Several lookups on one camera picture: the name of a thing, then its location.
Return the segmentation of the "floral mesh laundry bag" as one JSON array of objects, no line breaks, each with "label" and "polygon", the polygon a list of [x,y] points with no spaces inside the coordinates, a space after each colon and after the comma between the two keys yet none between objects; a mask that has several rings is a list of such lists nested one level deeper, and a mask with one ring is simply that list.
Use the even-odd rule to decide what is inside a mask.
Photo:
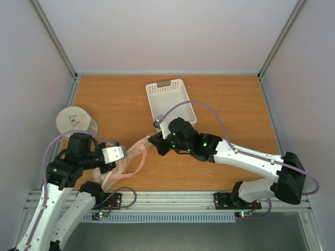
[{"label": "floral mesh laundry bag", "polygon": [[[146,135],[144,138],[133,144],[127,151],[127,157],[117,161],[116,167],[104,174],[101,174],[99,168],[93,169],[92,176],[96,183],[101,185],[103,191],[109,190],[115,183],[121,179],[130,178],[137,174],[145,164],[148,149],[152,146],[149,142],[149,137],[154,136],[154,133]],[[137,169],[132,173],[127,173],[127,168],[131,161],[138,155],[142,156],[141,162]]]}]

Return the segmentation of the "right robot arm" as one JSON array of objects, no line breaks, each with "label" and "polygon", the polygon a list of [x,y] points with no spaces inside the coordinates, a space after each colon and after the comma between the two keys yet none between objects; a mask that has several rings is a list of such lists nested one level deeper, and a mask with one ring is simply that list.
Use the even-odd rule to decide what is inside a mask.
[{"label": "right robot arm", "polygon": [[174,151],[201,162],[227,164],[260,175],[259,180],[235,183],[229,200],[237,209],[260,199],[276,198],[292,205],[301,202],[306,175],[294,153],[280,156],[239,149],[219,136],[198,133],[182,118],[172,120],[168,129],[150,136],[148,141],[161,156]]}]

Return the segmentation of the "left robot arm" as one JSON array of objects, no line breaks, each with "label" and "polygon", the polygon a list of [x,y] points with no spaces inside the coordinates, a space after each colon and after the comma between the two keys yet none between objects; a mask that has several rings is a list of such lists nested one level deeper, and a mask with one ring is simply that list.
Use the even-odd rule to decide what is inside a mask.
[{"label": "left robot arm", "polygon": [[52,162],[42,161],[40,199],[25,234],[13,250],[63,250],[83,216],[105,203],[101,185],[87,181],[65,214],[61,214],[77,180],[88,169],[97,168],[102,173],[111,171],[126,157],[125,148],[118,142],[108,142],[83,130],[61,133],[49,145],[66,135],[69,135],[67,148]]}]

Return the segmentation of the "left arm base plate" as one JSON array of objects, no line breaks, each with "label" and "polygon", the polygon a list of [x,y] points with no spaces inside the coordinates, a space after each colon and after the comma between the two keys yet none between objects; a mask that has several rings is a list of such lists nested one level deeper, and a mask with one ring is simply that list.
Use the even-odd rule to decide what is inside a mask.
[{"label": "left arm base plate", "polygon": [[112,193],[106,192],[104,193],[103,202],[94,206],[92,210],[109,210],[110,208],[118,208],[121,206],[122,202],[122,193]]}]

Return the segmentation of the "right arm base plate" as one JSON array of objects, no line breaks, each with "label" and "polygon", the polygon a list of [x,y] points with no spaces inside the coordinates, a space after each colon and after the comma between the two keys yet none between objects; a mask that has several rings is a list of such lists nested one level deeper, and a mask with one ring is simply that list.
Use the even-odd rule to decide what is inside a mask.
[{"label": "right arm base plate", "polygon": [[261,203],[257,201],[245,202],[240,198],[231,199],[231,193],[220,191],[213,194],[216,210],[258,210],[262,209]]}]

